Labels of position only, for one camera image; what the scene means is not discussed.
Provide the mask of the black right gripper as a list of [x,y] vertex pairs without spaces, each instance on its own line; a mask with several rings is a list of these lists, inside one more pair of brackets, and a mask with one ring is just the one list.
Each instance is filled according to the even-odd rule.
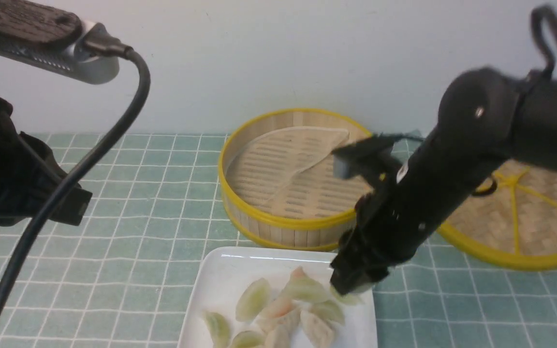
[[393,148],[402,166],[396,174],[363,178],[372,191],[354,205],[356,223],[340,238],[331,262],[331,285],[341,294],[362,293],[380,283],[391,267],[411,260],[417,249],[471,196],[505,158],[464,154],[435,139],[406,133]]

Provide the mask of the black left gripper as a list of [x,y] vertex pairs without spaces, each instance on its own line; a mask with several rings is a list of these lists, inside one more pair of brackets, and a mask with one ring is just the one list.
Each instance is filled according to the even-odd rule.
[[11,227],[40,211],[68,174],[44,141],[17,132],[13,106],[0,97],[0,226]]

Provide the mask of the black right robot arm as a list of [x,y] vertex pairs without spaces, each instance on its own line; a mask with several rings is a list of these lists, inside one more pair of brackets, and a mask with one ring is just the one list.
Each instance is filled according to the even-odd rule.
[[[453,80],[425,138],[380,133],[332,150],[334,175],[360,176],[373,188],[356,205],[355,225],[339,239],[332,288],[362,293],[417,249],[505,161],[557,172],[557,12],[535,7],[533,42],[543,69],[524,79],[489,67]],[[405,162],[391,156],[403,139],[420,140]]]

